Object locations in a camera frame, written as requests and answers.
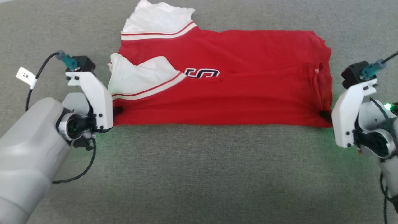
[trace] gray robot arm casing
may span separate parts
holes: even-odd
[[[0,224],[26,223],[48,193],[70,151],[56,129],[63,110],[44,98],[0,139]]]

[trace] green led light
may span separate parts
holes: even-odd
[[[392,104],[384,104],[384,107],[389,111],[391,111],[392,106]]]

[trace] folded clothing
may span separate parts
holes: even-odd
[[[200,29],[193,9],[141,0],[111,56],[122,124],[331,127],[331,49],[312,31]]]

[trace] white tag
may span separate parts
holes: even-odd
[[[23,67],[20,67],[18,70],[17,78],[29,84],[31,89],[33,89],[36,84],[36,76]]]

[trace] white sleeve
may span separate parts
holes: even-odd
[[[142,64],[133,65],[118,53],[111,55],[112,76],[108,91],[113,99],[140,99],[182,81],[185,74],[177,71],[163,56],[154,57]]]

